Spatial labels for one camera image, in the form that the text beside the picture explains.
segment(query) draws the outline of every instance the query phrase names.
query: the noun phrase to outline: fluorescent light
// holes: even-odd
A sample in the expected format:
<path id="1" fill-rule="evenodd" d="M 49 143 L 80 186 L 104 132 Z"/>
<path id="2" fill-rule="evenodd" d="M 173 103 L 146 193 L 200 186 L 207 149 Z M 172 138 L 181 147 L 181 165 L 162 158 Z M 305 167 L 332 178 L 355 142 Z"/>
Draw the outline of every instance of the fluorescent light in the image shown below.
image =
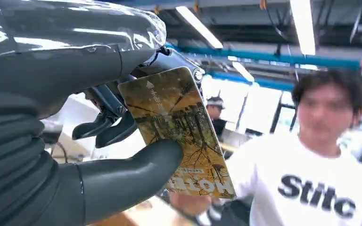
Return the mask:
<path id="1" fill-rule="evenodd" d="M 213 48 L 222 48 L 222 43 L 209 31 L 207 27 L 185 6 L 175 8 L 188 23 L 190 23 Z"/>
<path id="2" fill-rule="evenodd" d="M 310 0 L 290 0 L 300 50 L 304 55 L 315 55 L 312 8 Z"/>
<path id="3" fill-rule="evenodd" d="M 232 66 L 249 82 L 255 81 L 255 78 L 246 70 L 246 68 L 240 62 L 233 61 Z"/>
<path id="4" fill-rule="evenodd" d="M 237 61 L 238 58 L 236 56 L 228 56 L 228 60 L 230 61 Z"/>

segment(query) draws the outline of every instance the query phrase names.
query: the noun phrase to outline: cable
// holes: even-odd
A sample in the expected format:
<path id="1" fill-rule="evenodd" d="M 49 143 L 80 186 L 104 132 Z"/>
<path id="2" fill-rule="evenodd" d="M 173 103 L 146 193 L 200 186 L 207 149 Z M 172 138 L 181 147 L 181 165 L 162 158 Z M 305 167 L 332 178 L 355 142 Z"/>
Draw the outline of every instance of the cable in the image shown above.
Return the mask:
<path id="1" fill-rule="evenodd" d="M 65 158 L 65 163 L 68 163 L 67 151 L 66 151 L 65 147 L 64 147 L 63 144 L 60 143 L 60 142 L 57 142 L 56 145 L 59 146 L 60 149 L 62 149 L 64 158 Z M 50 155 L 51 155 L 51 156 L 53 156 L 53 151 L 54 151 L 54 150 L 55 150 L 55 149 L 53 148 L 52 151 L 50 152 Z"/>

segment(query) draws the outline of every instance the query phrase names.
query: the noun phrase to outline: man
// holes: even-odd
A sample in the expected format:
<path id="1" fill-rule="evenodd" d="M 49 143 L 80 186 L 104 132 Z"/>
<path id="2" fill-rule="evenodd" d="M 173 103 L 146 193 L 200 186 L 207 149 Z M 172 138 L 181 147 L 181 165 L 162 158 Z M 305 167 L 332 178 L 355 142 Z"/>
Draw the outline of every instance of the man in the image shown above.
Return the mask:
<path id="1" fill-rule="evenodd" d="M 221 97 L 211 97 L 207 100 L 206 109 L 211 120 L 219 119 L 221 111 L 224 109 L 224 101 Z"/>
<path id="2" fill-rule="evenodd" d="M 362 226 L 362 165 L 337 146 L 361 117 L 362 76 L 318 71 L 303 77 L 292 96 L 298 136 L 252 139 L 227 160 L 238 199 L 253 197 L 250 225 Z M 211 201 L 179 193 L 170 199 L 190 214 Z M 198 219 L 210 225 L 204 215 Z"/>

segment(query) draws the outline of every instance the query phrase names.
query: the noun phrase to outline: plastic wrap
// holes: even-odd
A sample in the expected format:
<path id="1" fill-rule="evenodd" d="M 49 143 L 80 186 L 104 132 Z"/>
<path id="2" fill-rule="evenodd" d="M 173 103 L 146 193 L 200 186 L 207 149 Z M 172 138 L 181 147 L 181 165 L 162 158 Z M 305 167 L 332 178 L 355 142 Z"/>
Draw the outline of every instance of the plastic wrap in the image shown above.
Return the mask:
<path id="1" fill-rule="evenodd" d="M 158 49 L 165 24 L 155 14 L 92 0 L 0 0 L 0 56 L 81 48 Z"/>

